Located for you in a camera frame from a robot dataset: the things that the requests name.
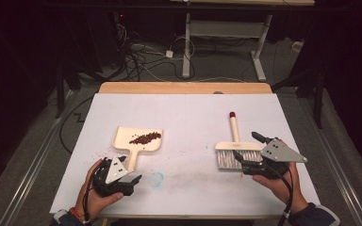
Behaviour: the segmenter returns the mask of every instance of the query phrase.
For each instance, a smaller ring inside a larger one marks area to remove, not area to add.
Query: brush bristles
[[[237,151],[244,160],[260,162],[262,159],[258,151]],[[237,161],[231,150],[217,150],[217,160],[219,170],[242,170],[242,166]]]

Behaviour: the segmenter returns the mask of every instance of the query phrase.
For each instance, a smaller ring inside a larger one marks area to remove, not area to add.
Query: gray carpet
[[[290,51],[291,44],[291,40],[284,40],[277,44],[265,45],[260,59],[270,85],[288,77],[288,73],[298,56]],[[161,53],[166,50],[166,48],[153,43],[149,45]],[[239,47],[224,46],[223,49],[209,56],[203,56],[207,55],[211,49],[209,47],[201,47],[200,49],[197,47],[195,57],[192,59],[195,74],[191,80],[210,79],[204,82],[238,82],[238,79],[245,82],[257,82],[252,60],[250,60],[247,51],[254,48],[255,42],[247,40]],[[144,55],[150,61],[161,57]],[[157,79],[182,81],[174,75],[174,67],[177,74],[181,74],[181,61],[167,61],[174,63],[174,65],[165,63],[150,69],[149,73],[144,71],[140,74],[140,81],[157,81]],[[149,68],[154,65],[156,64],[145,65],[145,67]],[[106,73],[111,73],[111,69],[107,69]],[[70,154],[66,152],[60,142],[58,128],[63,123],[64,118],[78,104],[90,98],[99,88],[99,84],[90,80],[86,75],[81,74],[80,78],[83,83],[82,89],[69,92],[62,118],[55,119],[56,95],[53,93],[50,99],[51,104],[29,126],[23,142],[8,162],[8,166],[0,178],[0,221],[3,220],[0,225],[47,225],[49,223],[52,216],[48,212],[70,159]],[[116,80],[121,78],[126,78],[125,73],[117,77]],[[337,117],[326,91],[324,92],[321,115],[322,130],[317,129],[311,119],[312,100],[310,98],[298,99],[294,93],[294,88],[279,89],[277,94],[299,150],[309,159],[306,166],[321,203],[332,209],[339,216],[343,225],[362,225],[362,159],[349,139],[343,123]],[[87,101],[81,105],[63,124],[63,142],[69,150],[72,150],[76,143],[82,129],[82,120],[88,113],[90,103]],[[74,113],[80,113],[80,120]],[[37,160],[41,161],[41,167],[29,171],[30,166],[39,165]],[[25,180],[28,185],[22,185],[24,177],[26,179],[31,178]],[[29,190],[18,190],[19,187],[28,187]],[[277,219],[256,220],[254,225],[276,225],[276,222]],[[101,225],[101,223],[102,221],[99,219],[94,222],[94,225]],[[205,223],[207,221],[201,221],[199,225],[205,225]],[[117,221],[115,225],[151,224],[192,225],[196,224],[196,221],[159,220],[152,222],[122,219]],[[217,221],[215,225],[249,224],[248,221]]]

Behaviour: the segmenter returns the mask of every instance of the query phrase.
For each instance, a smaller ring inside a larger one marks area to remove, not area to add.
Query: person's right hand
[[[293,200],[292,206],[290,208],[290,212],[292,214],[296,214],[299,211],[305,209],[308,206],[307,201],[302,195],[301,186],[299,182],[299,173],[296,169],[296,163],[289,163],[289,170],[292,174],[293,186],[291,184],[291,178],[289,172],[287,171],[284,175],[284,178],[288,181],[288,183],[293,187]],[[281,202],[287,204],[289,200],[289,190],[287,186],[281,179],[270,180],[261,175],[254,175],[252,179],[259,184],[265,186],[270,189],[272,193],[277,197]]]

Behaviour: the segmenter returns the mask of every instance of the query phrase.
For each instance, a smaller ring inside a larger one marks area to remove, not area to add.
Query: white desk
[[[313,6],[314,0],[189,0],[193,3],[210,4],[243,4],[243,5],[286,5],[289,7]],[[193,21],[190,13],[187,13],[185,50],[182,76],[189,77],[190,64],[190,36],[207,37],[234,37],[234,38],[259,38],[257,48],[251,52],[252,61],[255,66],[256,75],[259,81],[265,82],[266,75],[260,62],[260,53],[270,28],[272,15],[267,15],[263,23],[242,23],[242,22],[220,22],[220,21]]]
[[[160,87],[160,83],[145,84]],[[174,85],[181,89],[170,93],[185,88],[189,93],[188,87],[202,92],[199,88],[205,86]],[[208,85],[211,90],[222,86]],[[225,93],[233,87],[223,85]],[[263,85],[267,84],[235,84],[235,90]],[[171,86],[163,84],[164,89]],[[251,176],[218,171],[214,150],[217,142],[232,141],[230,111],[237,114],[241,141],[255,142],[250,134],[257,131],[266,137],[281,137],[297,150],[275,94],[143,94],[144,90],[142,94],[105,93],[108,91],[103,85],[93,99],[50,213],[74,205],[87,170],[98,158],[122,155],[111,145],[117,126],[161,128],[162,144],[157,152],[139,156],[136,171],[142,178],[134,194],[109,206],[102,217],[278,218],[282,213],[285,205]],[[307,200],[320,203],[304,164],[298,164],[298,170]]]

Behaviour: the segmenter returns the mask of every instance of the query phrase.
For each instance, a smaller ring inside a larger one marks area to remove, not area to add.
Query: person's left hand
[[[83,198],[85,192],[87,191],[88,181],[92,175],[93,170],[99,166],[102,162],[102,159],[99,159],[95,164],[88,170],[88,174],[85,180],[84,185],[81,186],[80,192],[78,194],[77,202],[75,204],[75,211],[78,213],[80,218],[84,220],[84,208],[83,208]],[[90,220],[95,219],[101,213],[103,209],[109,205],[117,202],[123,197],[123,193],[117,192],[107,197],[100,197],[94,189],[91,189],[88,196],[88,212],[90,213]]]

